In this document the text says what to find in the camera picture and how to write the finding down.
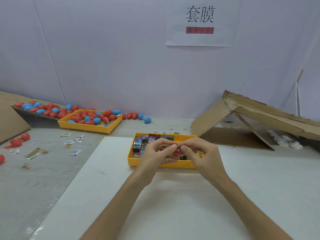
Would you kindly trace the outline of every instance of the hand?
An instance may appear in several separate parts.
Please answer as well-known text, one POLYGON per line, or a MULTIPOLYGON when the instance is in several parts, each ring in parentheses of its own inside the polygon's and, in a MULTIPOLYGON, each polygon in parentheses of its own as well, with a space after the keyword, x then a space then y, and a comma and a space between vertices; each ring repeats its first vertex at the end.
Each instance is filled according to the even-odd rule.
POLYGON ((215 144, 199 137, 188 139, 181 144, 183 146, 180 149, 191 159, 199 173, 214 187, 217 187, 223 180, 229 179, 219 149, 215 144), (199 158, 194 151, 201 151, 204 156, 199 158))
POLYGON ((177 149, 177 143, 174 141, 160 138, 146 146, 143 152, 141 161, 135 171, 134 175, 145 187, 149 185, 156 174, 156 170, 162 164, 175 163, 179 157, 173 156, 172 153, 177 149))

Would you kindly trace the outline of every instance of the chinese characters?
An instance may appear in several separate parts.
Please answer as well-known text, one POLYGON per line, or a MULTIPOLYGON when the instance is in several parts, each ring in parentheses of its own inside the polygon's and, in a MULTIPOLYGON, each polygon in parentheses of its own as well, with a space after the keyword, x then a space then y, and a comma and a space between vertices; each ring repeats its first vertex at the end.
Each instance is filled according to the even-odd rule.
POLYGON ((199 21, 199 23, 203 22, 206 23, 208 21, 210 21, 211 23, 213 23, 213 15, 214 15, 214 6, 209 6, 209 7, 202 7, 202 13, 201 13, 201 19, 199 20, 200 16, 200 7, 188 7, 187 8, 189 11, 187 12, 186 15, 188 15, 188 17, 186 17, 186 19, 188 19, 188 22, 196 22, 199 21))

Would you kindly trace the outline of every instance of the person's right hand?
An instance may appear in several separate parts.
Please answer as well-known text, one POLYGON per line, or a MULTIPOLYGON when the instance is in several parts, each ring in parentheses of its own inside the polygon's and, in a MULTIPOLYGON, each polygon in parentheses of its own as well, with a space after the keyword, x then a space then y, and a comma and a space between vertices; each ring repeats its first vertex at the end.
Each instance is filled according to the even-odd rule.
POLYGON ((183 144, 180 149, 191 159, 199 173, 214 187, 229 179, 224 169, 218 146, 199 137, 188 139, 180 144, 183 144), (194 151, 201 151, 204 156, 200 158, 194 151))

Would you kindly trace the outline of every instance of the table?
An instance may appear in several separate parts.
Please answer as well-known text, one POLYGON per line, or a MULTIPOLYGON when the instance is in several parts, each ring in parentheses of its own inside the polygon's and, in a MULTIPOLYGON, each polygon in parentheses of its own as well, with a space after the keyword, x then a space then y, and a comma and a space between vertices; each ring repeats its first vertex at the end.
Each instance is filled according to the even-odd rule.
MULTIPOLYGON (((132 172, 132 140, 105 137, 35 231, 32 240, 79 239, 132 172)), ((219 145, 228 175, 294 239, 320 234, 320 157, 219 145)), ((161 168, 139 196, 119 239, 248 239, 228 202, 195 169, 161 168)))
POLYGON ((0 146, 0 154, 6 162, 0 165, 0 239, 27 240, 50 212, 79 170, 105 136, 133 138, 136 132, 179 132, 191 134, 192 120, 152 118, 150 124, 140 120, 122 121, 110 135, 80 130, 61 129, 56 121, 39 120, 33 116, 23 118, 31 125, 30 141, 24 142, 16 155, 8 156, 9 150, 0 146), (70 137, 61 137, 72 133, 70 137), (81 143, 70 149, 63 142, 85 133, 81 143), (40 147, 48 149, 32 160, 23 158, 40 147), (78 156, 70 156, 72 149, 81 149, 78 156), (30 169, 22 169, 28 163, 30 169))

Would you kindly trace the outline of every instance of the person's left hand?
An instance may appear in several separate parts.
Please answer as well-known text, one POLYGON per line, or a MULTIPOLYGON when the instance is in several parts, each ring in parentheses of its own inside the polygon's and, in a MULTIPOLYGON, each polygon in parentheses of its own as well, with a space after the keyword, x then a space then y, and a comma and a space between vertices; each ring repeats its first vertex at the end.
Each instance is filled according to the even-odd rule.
POLYGON ((156 170, 162 164, 175 163, 179 157, 172 153, 177 149, 174 141, 160 138, 146 145, 141 161, 133 174, 138 177, 143 187, 149 185, 156 174, 156 170))

